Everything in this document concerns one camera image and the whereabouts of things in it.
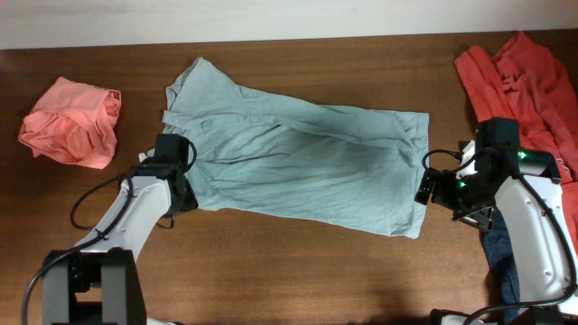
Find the light blue polo shirt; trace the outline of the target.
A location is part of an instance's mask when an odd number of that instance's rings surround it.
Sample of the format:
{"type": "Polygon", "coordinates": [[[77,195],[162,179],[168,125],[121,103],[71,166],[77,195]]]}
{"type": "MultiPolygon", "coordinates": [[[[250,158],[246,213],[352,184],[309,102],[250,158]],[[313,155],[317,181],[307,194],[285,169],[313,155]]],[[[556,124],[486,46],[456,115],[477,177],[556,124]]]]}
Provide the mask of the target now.
{"type": "Polygon", "coordinates": [[[204,59],[166,97],[166,131],[198,152],[187,176],[202,209],[419,236],[426,113],[316,105],[241,86],[204,59]]]}

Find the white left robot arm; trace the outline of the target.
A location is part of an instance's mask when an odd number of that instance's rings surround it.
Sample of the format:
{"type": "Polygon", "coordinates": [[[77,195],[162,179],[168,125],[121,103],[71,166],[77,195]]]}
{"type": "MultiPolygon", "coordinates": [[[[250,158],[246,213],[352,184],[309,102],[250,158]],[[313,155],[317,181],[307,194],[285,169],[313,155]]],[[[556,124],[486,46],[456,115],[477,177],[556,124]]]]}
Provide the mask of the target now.
{"type": "Polygon", "coordinates": [[[74,247],[50,252],[42,281],[45,324],[152,324],[136,261],[158,221],[195,209],[177,162],[147,160],[122,175],[117,198],[74,247]]]}

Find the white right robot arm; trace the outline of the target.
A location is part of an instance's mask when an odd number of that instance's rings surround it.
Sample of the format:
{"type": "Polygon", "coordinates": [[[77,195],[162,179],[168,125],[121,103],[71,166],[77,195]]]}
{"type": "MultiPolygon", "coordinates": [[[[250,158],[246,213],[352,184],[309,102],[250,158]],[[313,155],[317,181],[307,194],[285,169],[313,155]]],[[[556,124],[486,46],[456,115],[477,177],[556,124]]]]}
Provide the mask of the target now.
{"type": "Polygon", "coordinates": [[[438,204],[452,218],[482,231],[505,221],[520,299],[481,308],[463,319],[472,324],[494,311],[518,310],[517,324],[577,322],[577,256],[562,210],[562,188],[550,153],[519,146],[473,146],[452,153],[454,170],[424,168],[417,202],[438,204]]]}

